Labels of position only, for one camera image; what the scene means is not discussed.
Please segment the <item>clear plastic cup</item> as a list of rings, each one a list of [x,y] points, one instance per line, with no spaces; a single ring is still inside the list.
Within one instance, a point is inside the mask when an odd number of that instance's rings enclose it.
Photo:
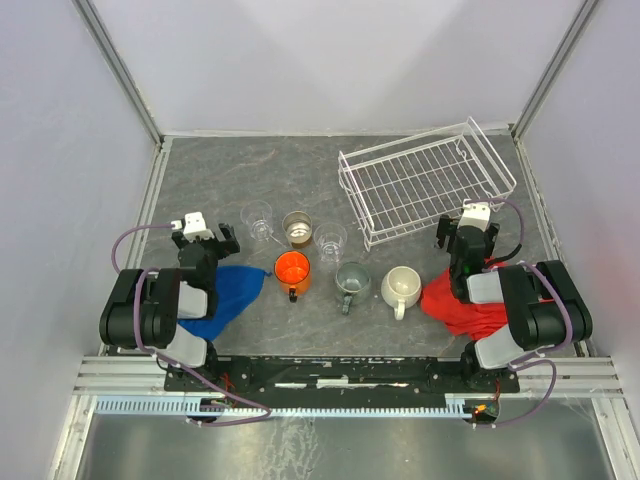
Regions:
[[[346,229],[333,222],[319,225],[313,234],[320,259],[329,263],[338,263],[342,259],[347,238]]]
[[[252,201],[242,208],[240,217],[252,239],[266,241],[271,238],[273,233],[273,212],[268,203],[261,200]]]

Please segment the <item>white wire dish rack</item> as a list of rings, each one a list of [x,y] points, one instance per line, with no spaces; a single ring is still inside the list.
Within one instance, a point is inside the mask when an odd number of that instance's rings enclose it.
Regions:
[[[469,200],[509,197],[517,181],[479,124],[465,121],[338,154],[339,184],[366,250],[456,217]]]

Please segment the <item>steel tin cup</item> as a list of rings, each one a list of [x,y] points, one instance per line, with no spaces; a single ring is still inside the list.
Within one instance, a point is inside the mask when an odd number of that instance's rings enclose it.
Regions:
[[[305,248],[312,242],[313,222],[306,212],[288,213],[282,221],[282,228],[287,241],[294,249]]]

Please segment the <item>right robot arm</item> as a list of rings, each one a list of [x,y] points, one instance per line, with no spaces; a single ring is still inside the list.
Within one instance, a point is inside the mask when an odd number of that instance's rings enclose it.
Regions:
[[[559,260],[510,264],[514,248],[493,254],[498,223],[473,205],[459,218],[440,217],[436,240],[448,269],[422,290],[421,309],[450,333],[467,335],[465,381],[516,371],[552,351],[589,338],[593,322]]]

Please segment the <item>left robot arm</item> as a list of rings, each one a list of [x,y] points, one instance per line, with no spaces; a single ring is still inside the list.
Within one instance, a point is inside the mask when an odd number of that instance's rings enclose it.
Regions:
[[[189,320],[211,320],[219,306],[216,287],[219,261],[240,252],[234,228],[218,225],[223,238],[211,229],[191,227],[189,220],[157,224],[170,229],[178,248],[179,266],[121,269],[116,260],[119,244],[147,225],[121,234],[111,250],[117,279],[99,321],[101,341],[112,347],[138,349],[167,363],[171,369],[191,368],[213,374],[217,354],[210,340],[198,337],[179,324],[179,314]]]

